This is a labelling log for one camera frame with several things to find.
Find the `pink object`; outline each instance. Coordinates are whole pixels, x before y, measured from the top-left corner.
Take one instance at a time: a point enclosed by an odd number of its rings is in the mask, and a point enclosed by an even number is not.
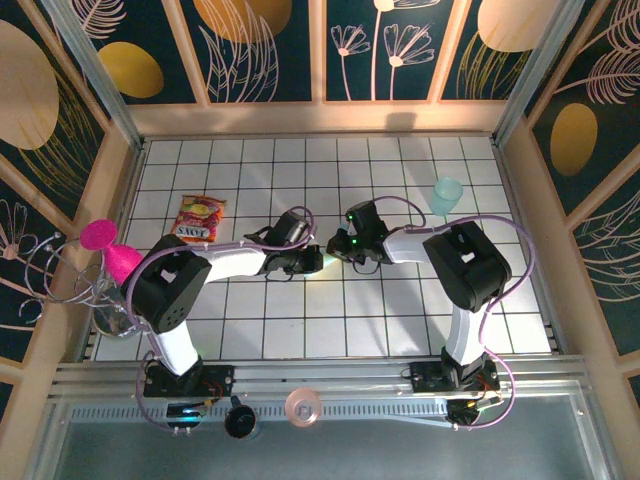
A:
[[[320,418],[322,402],[315,390],[298,388],[287,397],[284,411],[296,427],[310,427]]]
[[[102,250],[107,272],[118,285],[122,285],[131,272],[142,262],[143,256],[128,245],[113,245],[118,227],[111,220],[96,220],[80,234],[80,245],[87,250]]]

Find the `tiled floor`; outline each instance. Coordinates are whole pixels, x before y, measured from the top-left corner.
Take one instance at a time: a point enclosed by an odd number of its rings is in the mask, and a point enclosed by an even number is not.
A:
[[[126,241],[145,253],[170,230],[182,195],[204,193],[227,201],[218,242],[241,238],[273,224],[288,208],[306,205],[317,216],[319,243],[326,244],[341,214],[374,196],[399,195],[428,212],[433,185],[445,175],[465,185],[447,220],[478,212],[511,218],[485,137],[155,141]],[[416,220],[400,202],[381,202],[379,211],[389,227]],[[443,221],[429,216],[433,225]],[[521,276],[525,259],[514,232],[495,222],[482,226]],[[539,312],[527,283],[490,319],[488,346],[502,353],[550,351]],[[385,265],[364,276],[336,261],[289,283],[239,277],[209,284],[188,325],[204,359],[438,355],[450,313],[430,265]],[[92,358],[133,360],[147,349],[139,335],[103,337]]]

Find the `red packaging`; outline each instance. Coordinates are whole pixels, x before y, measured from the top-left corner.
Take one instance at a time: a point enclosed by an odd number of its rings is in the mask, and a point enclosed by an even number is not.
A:
[[[187,243],[214,242],[225,204],[204,195],[183,195],[171,233]]]

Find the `black cup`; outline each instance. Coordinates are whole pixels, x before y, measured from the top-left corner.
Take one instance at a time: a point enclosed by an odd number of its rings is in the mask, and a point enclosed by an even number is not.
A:
[[[235,395],[231,397],[233,408],[224,419],[224,429],[233,438],[249,440],[258,434],[258,419],[256,412],[247,405],[240,403]]]

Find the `light blue cup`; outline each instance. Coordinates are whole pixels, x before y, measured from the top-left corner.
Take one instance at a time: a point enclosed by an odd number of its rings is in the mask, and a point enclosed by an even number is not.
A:
[[[462,184],[455,178],[442,177],[433,189],[429,208],[435,215],[444,217],[457,205],[462,197]]]

